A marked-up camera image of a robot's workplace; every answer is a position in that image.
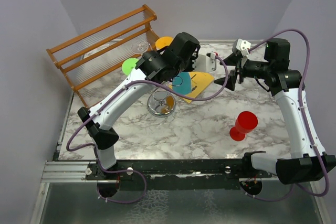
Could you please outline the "blue plastic wine glass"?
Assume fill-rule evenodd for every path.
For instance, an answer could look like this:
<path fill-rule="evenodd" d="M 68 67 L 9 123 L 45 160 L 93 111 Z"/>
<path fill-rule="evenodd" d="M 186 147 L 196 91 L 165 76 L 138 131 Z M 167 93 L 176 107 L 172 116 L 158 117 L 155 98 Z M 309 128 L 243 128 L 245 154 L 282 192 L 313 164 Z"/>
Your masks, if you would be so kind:
<path fill-rule="evenodd" d="M 176 77 L 173 78 L 172 90 L 182 94 L 187 95 L 192 90 L 191 77 L 188 72 L 181 72 Z"/>

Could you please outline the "orange plastic wine glass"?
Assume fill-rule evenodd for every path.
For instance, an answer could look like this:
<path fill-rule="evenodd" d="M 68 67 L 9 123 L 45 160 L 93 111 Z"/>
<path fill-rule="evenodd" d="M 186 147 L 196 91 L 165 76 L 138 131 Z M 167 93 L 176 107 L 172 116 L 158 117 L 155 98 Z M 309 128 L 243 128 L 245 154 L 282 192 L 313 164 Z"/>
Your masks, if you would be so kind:
<path fill-rule="evenodd" d="M 155 47 L 156 47 L 157 50 L 162 49 L 162 48 L 164 48 L 166 46 L 169 46 L 172 41 L 173 41 L 172 37 L 169 37 L 169 36 L 160 37 L 155 42 Z"/>

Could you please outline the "chrome wine glass rack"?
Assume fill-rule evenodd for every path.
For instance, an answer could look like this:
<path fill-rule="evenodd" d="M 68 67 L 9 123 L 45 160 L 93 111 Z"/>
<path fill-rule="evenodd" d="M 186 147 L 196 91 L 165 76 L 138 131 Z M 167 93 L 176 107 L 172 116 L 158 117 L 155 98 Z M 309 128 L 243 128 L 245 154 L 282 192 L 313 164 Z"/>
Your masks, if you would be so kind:
<path fill-rule="evenodd" d="M 165 118 L 175 111 L 176 101 L 171 92 L 157 87 L 147 101 L 148 111 L 156 117 Z"/>

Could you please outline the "clear wine glass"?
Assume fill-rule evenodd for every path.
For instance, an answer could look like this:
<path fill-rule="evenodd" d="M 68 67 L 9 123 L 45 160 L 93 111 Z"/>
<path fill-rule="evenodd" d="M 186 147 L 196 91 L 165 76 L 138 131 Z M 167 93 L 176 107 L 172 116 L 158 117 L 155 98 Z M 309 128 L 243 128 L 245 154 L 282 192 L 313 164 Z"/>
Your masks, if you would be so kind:
<path fill-rule="evenodd" d="M 142 55 L 143 53 L 147 52 L 149 49 L 152 50 L 152 46 L 150 45 L 150 43 L 148 43 L 145 40 L 136 41 L 131 46 L 131 50 L 135 54 L 141 54 Z"/>

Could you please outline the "red plastic wine glass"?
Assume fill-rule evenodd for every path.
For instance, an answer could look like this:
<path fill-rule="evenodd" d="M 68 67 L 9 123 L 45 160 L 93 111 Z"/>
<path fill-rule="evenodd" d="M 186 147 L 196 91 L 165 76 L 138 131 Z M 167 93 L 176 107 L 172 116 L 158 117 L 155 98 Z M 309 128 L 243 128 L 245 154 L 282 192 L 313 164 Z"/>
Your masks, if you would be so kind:
<path fill-rule="evenodd" d="M 250 111 L 241 112 L 235 122 L 235 126 L 229 131 L 230 137 L 234 141 L 242 141 L 246 134 L 253 131 L 258 125 L 258 118 Z"/>

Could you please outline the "green plastic wine glass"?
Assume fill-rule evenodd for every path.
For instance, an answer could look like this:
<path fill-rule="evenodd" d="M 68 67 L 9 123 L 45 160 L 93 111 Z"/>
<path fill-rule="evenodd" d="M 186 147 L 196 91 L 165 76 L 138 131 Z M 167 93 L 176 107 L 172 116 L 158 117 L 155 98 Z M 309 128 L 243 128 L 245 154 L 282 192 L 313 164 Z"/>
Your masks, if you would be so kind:
<path fill-rule="evenodd" d="M 128 76 L 131 73 L 131 71 L 136 67 L 137 62 L 138 62 L 137 58 L 129 58 L 125 60 L 121 66 L 122 72 L 126 76 Z"/>

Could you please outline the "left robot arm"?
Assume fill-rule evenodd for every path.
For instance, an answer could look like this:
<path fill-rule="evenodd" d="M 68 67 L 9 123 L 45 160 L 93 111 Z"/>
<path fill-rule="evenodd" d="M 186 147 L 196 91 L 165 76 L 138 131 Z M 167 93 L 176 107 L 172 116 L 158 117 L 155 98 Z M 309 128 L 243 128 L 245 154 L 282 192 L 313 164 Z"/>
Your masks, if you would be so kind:
<path fill-rule="evenodd" d="M 186 32 L 177 34 L 170 45 L 158 51 L 145 52 L 126 79 L 100 103 L 78 110 L 96 147 L 100 161 L 98 173 L 102 178 L 110 179 L 116 172 L 114 145 L 119 136 L 113 129 L 115 121 L 156 84 L 170 81 L 189 69 L 199 49 L 200 44 L 195 37 Z"/>

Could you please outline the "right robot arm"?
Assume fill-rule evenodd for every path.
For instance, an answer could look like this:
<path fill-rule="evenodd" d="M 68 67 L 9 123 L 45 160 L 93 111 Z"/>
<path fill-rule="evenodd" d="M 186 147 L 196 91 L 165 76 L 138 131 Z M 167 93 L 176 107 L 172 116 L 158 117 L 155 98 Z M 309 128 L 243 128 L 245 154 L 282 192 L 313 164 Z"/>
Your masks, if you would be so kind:
<path fill-rule="evenodd" d="M 335 156 L 328 155 L 313 126 L 306 103 L 302 75 L 289 69 L 290 43 L 281 38 L 266 41 L 263 61 L 247 58 L 251 44 L 242 39 L 234 42 L 232 54 L 224 63 L 233 66 L 228 80 L 220 78 L 215 84 L 225 84 L 229 90 L 245 78 L 264 80 L 267 91 L 280 107 L 290 141 L 290 159 L 271 156 L 263 151 L 245 153 L 241 171 L 254 177 L 260 170 L 276 175 L 287 184 L 318 181 L 335 167 Z"/>

